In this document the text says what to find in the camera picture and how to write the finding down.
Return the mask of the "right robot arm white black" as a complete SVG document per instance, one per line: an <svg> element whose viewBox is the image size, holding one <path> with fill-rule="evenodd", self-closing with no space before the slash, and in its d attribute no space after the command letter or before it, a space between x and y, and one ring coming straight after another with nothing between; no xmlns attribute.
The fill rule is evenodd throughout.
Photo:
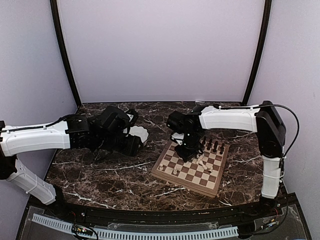
<svg viewBox="0 0 320 240"><path fill-rule="evenodd" d="M262 157L262 187L255 210L247 216L266 217L277 205L280 183L285 173L285 159L292 144L286 147L287 128L277 109L297 115L287 106L269 100L247 106L198 105L188 113L173 111L166 120L175 152L185 162L203 152L206 131L235 130L254 134Z"/></svg>

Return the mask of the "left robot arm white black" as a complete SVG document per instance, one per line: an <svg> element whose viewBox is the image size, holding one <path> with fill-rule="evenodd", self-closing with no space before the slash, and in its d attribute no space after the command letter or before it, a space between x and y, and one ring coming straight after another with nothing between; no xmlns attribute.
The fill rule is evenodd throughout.
<svg viewBox="0 0 320 240"><path fill-rule="evenodd" d="M51 123L10 126L0 123L0 178L16 184L40 200L60 218L67 218L70 206L62 190L40 179L19 160L18 154L50 149L106 150L134 157L146 144L149 133L137 126L138 113L108 106L102 113L86 117L69 114Z"/></svg>

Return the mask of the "wooden chessboard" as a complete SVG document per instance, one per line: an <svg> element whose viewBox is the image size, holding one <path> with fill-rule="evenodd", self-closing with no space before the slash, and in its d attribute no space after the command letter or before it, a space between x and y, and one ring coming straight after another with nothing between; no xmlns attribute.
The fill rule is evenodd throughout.
<svg viewBox="0 0 320 240"><path fill-rule="evenodd" d="M206 138L203 155L189 162L184 162L178 156L175 152L176 146L175 142L168 141L151 174L161 180L214 198L218 193L230 146L222 141L210 141ZM207 166L206 170L198 164L200 160ZM163 164L163 170L159 169L160 164ZM174 168L177 168L176 175L173 174Z"/></svg>

